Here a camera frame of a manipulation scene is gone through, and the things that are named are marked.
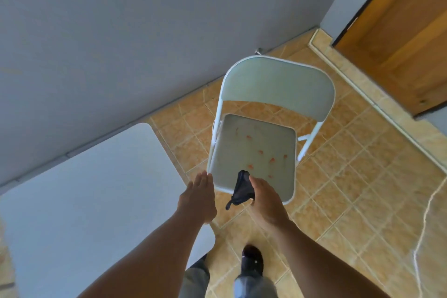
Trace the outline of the person's right hand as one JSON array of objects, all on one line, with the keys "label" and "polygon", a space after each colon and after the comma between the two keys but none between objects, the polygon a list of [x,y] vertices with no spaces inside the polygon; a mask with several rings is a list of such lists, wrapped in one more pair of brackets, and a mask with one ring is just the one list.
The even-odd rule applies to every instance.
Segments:
[{"label": "person's right hand", "polygon": [[251,212],[257,224],[269,235],[276,235],[290,223],[279,195],[266,180],[264,180],[264,197],[252,202]]}]

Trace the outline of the person's left forearm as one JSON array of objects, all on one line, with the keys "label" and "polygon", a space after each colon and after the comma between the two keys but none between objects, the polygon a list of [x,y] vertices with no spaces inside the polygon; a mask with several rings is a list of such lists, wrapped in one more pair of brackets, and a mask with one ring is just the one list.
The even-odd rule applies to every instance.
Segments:
[{"label": "person's left forearm", "polygon": [[178,209],[78,298],[177,298],[198,233],[216,214]]}]

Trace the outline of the person's right forearm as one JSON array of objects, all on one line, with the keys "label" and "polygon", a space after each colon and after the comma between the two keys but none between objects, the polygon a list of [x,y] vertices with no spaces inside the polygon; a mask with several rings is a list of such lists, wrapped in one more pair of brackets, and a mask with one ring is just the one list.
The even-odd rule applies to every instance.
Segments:
[{"label": "person's right forearm", "polygon": [[304,298],[390,298],[289,219],[271,227]]}]

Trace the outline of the white folding chair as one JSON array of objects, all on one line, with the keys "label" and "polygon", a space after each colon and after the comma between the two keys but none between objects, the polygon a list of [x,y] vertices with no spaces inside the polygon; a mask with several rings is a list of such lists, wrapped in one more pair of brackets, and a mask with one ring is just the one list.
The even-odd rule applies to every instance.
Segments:
[{"label": "white folding chair", "polygon": [[[282,203],[295,196],[296,168],[336,100],[332,79],[321,69],[268,56],[235,63],[223,78],[207,163],[215,190],[233,194],[238,173],[263,178]],[[243,115],[222,114],[225,101],[275,105],[316,121],[309,134]]]}]

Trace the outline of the black shoe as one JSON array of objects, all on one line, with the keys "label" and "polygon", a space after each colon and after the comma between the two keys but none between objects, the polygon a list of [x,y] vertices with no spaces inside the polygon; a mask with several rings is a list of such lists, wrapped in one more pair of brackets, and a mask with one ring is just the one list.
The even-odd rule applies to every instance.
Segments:
[{"label": "black shoe", "polygon": [[264,272],[264,259],[261,251],[254,245],[248,244],[243,248],[241,255],[241,275],[243,277],[262,277]]}]

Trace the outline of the brown wooden door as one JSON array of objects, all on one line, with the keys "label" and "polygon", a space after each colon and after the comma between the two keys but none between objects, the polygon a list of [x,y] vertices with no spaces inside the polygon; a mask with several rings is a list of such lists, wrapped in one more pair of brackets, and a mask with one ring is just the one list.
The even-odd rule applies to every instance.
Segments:
[{"label": "brown wooden door", "polygon": [[447,104],[447,0],[371,0],[335,48],[414,119]]}]

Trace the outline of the person's left hand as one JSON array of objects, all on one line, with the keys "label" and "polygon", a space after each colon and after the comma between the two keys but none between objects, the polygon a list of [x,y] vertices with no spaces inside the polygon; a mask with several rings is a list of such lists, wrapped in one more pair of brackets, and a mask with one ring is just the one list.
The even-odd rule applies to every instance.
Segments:
[{"label": "person's left hand", "polygon": [[186,190],[179,197],[176,213],[203,224],[211,223],[217,215],[215,193],[214,200],[193,200],[187,194],[187,185]]}]

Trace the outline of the dark cloth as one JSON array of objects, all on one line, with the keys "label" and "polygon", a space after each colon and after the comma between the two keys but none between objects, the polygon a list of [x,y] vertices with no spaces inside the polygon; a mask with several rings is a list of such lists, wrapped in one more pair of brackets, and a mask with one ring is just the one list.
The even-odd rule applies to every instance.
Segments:
[{"label": "dark cloth", "polygon": [[255,191],[249,179],[250,173],[246,170],[241,170],[238,173],[237,183],[230,201],[226,204],[225,210],[228,211],[232,205],[238,206],[255,199]]}]

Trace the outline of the grey trouser leg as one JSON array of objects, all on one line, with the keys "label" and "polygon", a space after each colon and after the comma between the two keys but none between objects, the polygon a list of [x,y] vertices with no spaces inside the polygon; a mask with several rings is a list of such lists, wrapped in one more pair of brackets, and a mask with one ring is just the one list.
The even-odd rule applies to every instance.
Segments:
[{"label": "grey trouser leg", "polygon": [[205,298],[210,281],[206,257],[207,254],[185,271],[178,298]]},{"label": "grey trouser leg", "polygon": [[275,284],[264,276],[239,275],[234,280],[234,298],[278,298]]}]

